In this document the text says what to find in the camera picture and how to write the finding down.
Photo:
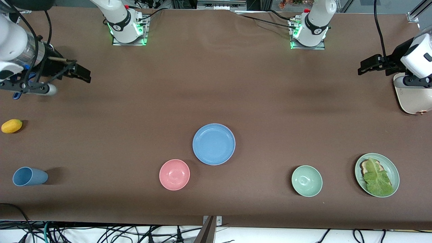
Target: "green plate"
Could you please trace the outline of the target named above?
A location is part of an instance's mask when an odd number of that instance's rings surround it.
[[[387,176],[390,179],[391,185],[393,186],[393,189],[394,189],[392,194],[385,196],[385,197],[381,197],[381,196],[376,196],[376,195],[368,192],[368,190],[366,189],[366,182],[363,179],[362,168],[360,167],[360,164],[363,161],[368,160],[369,158],[378,160],[379,163],[384,168],[384,170],[387,171]],[[356,179],[357,179],[357,182],[359,183],[359,185],[363,188],[363,190],[365,190],[365,192],[371,194],[374,197],[378,197],[378,198],[390,197],[399,188],[399,172],[397,171],[396,166],[394,166],[394,164],[384,155],[380,155],[378,153],[367,153],[367,154],[361,156],[356,163],[356,167],[354,168],[354,172],[356,174]]]

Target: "pink bowl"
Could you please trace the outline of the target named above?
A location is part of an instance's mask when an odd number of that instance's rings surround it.
[[[181,160],[169,160],[163,164],[159,171],[159,180],[162,186],[171,191],[182,189],[189,181],[190,176],[189,167]]]

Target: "white floor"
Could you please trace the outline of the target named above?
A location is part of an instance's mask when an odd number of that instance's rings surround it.
[[[197,226],[181,226],[181,230],[196,228]],[[149,227],[138,227],[140,233],[145,233]],[[239,227],[218,227],[215,243],[317,243],[326,230],[318,229],[275,229],[275,228],[239,228]],[[163,226],[156,229],[154,234],[176,234],[176,226]],[[365,243],[379,243],[382,231],[362,231]],[[65,230],[64,235],[71,243],[96,243],[101,235],[105,234],[104,229],[88,229],[88,230]],[[106,243],[110,243],[112,237],[109,237]],[[194,237],[198,234],[198,230],[182,234],[184,239]],[[16,243],[24,235],[23,230],[0,230],[0,243]],[[128,234],[127,236],[137,242],[136,235]],[[167,237],[154,237],[155,243],[164,241]],[[383,243],[423,243],[432,242],[432,233],[420,232],[399,232],[387,231]],[[32,243],[31,237],[27,237],[26,243]],[[37,238],[36,243],[44,243]],[[119,237],[115,243],[131,243],[131,240],[125,237]],[[356,243],[353,237],[352,230],[330,230],[325,237],[323,243]]]

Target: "green bowl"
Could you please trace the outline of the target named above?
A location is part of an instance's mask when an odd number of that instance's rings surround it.
[[[313,197],[323,188],[321,174],[312,166],[302,165],[292,173],[291,183],[294,190],[305,197]]]

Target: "blue plate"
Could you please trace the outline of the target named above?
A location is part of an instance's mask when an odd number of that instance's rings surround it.
[[[195,156],[204,164],[220,165],[234,153],[234,134],[222,124],[208,124],[197,131],[192,148]]]

